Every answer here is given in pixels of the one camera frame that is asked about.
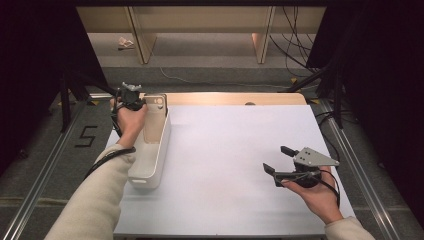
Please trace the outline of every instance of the printed number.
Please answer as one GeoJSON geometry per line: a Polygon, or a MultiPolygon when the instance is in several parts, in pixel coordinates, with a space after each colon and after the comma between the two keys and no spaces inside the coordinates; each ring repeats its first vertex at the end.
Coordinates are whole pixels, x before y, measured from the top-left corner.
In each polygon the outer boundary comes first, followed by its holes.
{"type": "Polygon", "coordinates": [[[93,143],[95,136],[85,136],[85,130],[88,128],[97,128],[97,126],[85,126],[84,129],[81,132],[80,139],[90,139],[90,143],[87,145],[75,145],[76,148],[83,148],[83,147],[91,147],[91,144],[93,143]]]}

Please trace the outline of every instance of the white table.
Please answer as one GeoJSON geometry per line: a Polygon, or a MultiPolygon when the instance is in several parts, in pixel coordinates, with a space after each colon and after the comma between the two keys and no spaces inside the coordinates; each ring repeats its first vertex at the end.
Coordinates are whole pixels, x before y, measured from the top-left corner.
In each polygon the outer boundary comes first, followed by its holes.
{"type": "MultiPolygon", "coordinates": [[[[172,130],[157,189],[125,186],[118,236],[324,235],[303,200],[277,188],[262,163],[294,170],[280,146],[329,155],[307,105],[169,106],[172,130]]],[[[110,143],[116,142],[112,132],[110,143]]],[[[355,216],[340,180],[341,211],[355,216]]]]}

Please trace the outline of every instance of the beige sleeve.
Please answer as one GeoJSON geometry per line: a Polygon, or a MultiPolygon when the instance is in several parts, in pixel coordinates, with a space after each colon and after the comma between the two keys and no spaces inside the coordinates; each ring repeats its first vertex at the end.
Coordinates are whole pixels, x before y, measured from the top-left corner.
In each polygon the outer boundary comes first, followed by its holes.
{"type": "MultiPolygon", "coordinates": [[[[108,147],[96,162],[121,149],[123,147],[118,144],[108,147]]],[[[133,155],[121,155],[88,176],[72,195],[46,239],[113,239],[121,213],[119,203],[134,161],[133,155]]]]}
{"type": "Polygon", "coordinates": [[[371,240],[374,237],[365,230],[358,219],[348,217],[325,226],[328,240],[371,240]]]}

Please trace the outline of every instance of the person's right hand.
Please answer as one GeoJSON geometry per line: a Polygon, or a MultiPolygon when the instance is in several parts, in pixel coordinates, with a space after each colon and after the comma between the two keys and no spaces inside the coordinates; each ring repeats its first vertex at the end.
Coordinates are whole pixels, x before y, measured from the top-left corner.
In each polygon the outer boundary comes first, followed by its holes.
{"type": "MultiPolygon", "coordinates": [[[[114,105],[114,99],[110,100],[111,107],[114,105]]],[[[147,104],[138,111],[132,111],[125,107],[118,110],[118,125],[121,129],[122,136],[118,140],[118,144],[124,148],[132,148],[138,135],[144,127],[144,118],[146,117],[148,108],[147,104]]]]}
{"type": "MultiPolygon", "coordinates": [[[[320,169],[331,172],[331,169],[328,166],[320,167],[320,169]]],[[[334,179],[329,173],[321,172],[321,177],[324,182],[334,187],[334,179]]],[[[325,185],[318,183],[315,187],[303,188],[297,183],[289,180],[283,180],[281,181],[281,184],[299,194],[299,196],[305,201],[308,208],[321,218],[325,224],[343,219],[339,207],[337,206],[336,195],[325,185]]]]}

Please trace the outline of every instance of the aluminum rail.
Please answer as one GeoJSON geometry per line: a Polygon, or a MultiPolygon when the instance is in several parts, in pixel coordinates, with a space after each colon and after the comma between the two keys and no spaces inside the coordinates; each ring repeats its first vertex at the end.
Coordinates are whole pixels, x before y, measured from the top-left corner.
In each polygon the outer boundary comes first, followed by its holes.
{"type": "MultiPolygon", "coordinates": [[[[326,100],[322,100],[322,109],[324,112],[333,111],[331,105],[326,100]]],[[[349,140],[347,139],[343,129],[339,129],[336,122],[333,119],[329,119],[331,129],[336,136],[337,142],[340,145],[340,148],[343,151],[343,154],[348,162],[350,168],[352,169],[353,175],[355,176],[356,181],[361,188],[361,191],[365,197],[365,200],[370,207],[375,220],[377,221],[380,230],[387,240],[396,240],[400,239],[399,234],[396,228],[393,225],[393,221],[386,211],[383,203],[379,199],[376,191],[374,190],[371,181],[367,177],[362,165],[355,154],[349,140]]]]}
{"type": "Polygon", "coordinates": [[[22,231],[25,228],[25,225],[27,224],[35,208],[35,205],[37,204],[37,201],[41,193],[43,192],[50,178],[50,175],[55,169],[56,163],[60,159],[60,156],[66,146],[67,140],[69,139],[69,136],[71,135],[73,131],[73,127],[76,121],[78,120],[82,110],[85,108],[85,105],[86,105],[85,102],[77,103],[75,111],[74,111],[75,112],[74,117],[72,118],[66,131],[59,135],[59,138],[57,139],[55,146],[50,152],[50,155],[47,158],[46,163],[41,169],[40,174],[38,175],[37,179],[32,185],[29,193],[23,200],[19,210],[16,212],[15,216],[13,217],[9,228],[7,229],[5,235],[3,236],[3,239],[5,240],[19,239],[22,231]]]}

